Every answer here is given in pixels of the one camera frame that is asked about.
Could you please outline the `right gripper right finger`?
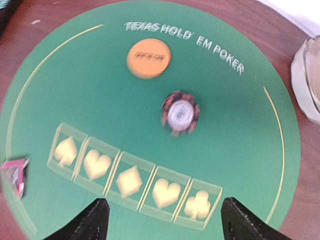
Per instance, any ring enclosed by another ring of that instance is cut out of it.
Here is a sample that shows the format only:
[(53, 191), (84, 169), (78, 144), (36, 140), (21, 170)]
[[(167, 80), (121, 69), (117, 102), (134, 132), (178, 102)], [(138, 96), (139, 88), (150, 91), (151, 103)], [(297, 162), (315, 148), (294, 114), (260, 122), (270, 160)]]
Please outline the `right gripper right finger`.
[(226, 240), (291, 240), (264, 223), (234, 197), (224, 199), (221, 221)]

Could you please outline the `orange round blind button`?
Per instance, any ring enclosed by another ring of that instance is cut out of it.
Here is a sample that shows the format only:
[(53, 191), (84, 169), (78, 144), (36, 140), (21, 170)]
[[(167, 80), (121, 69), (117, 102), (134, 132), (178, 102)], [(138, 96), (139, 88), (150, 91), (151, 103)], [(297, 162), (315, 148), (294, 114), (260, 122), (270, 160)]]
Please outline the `orange round blind button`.
[(167, 69), (171, 59), (171, 50), (165, 42), (156, 38), (146, 38), (132, 46), (127, 54), (126, 63), (136, 77), (153, 79)]

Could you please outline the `orange black chip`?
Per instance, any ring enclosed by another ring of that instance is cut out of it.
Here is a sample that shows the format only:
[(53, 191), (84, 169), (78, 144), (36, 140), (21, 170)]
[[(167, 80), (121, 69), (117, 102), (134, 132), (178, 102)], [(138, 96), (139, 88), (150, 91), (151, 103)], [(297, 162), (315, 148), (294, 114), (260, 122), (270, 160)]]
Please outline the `orange black chip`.
[(185, 91), (172, 92), (162, 103), (161, 124), (169, 126), (172, 136), (192, 133), (198, 123), (200, 106), (196, 98)]

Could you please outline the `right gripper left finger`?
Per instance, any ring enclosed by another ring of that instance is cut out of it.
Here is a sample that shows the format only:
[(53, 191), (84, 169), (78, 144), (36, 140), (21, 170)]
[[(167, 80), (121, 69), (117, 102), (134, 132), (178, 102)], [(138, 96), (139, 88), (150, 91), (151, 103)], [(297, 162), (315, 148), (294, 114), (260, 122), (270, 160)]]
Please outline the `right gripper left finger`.
[(105, 198), (96, 198), (64, 227), (47, 240), (105, 240), (110, 207)]

